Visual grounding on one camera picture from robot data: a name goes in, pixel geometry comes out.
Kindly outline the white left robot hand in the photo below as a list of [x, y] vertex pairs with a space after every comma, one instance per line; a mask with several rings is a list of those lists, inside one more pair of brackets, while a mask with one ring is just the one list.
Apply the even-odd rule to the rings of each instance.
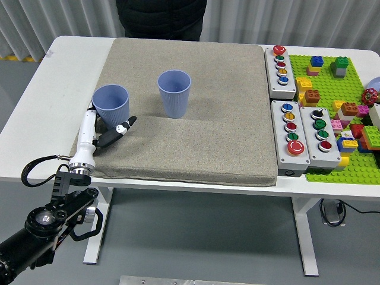
[[96, 137], [97, 111], [92, 103], [82, 119], [77, 139], [77, 151], [69, 161], [69, 172], [83, 175], [90, 175], [94, 172], [96, 163], [93, 159], [95, 150], [107, 148], [121, 139], [137, 120], [136, 116], [130, 117], [127, 121], [107, 130], [98, 138]]

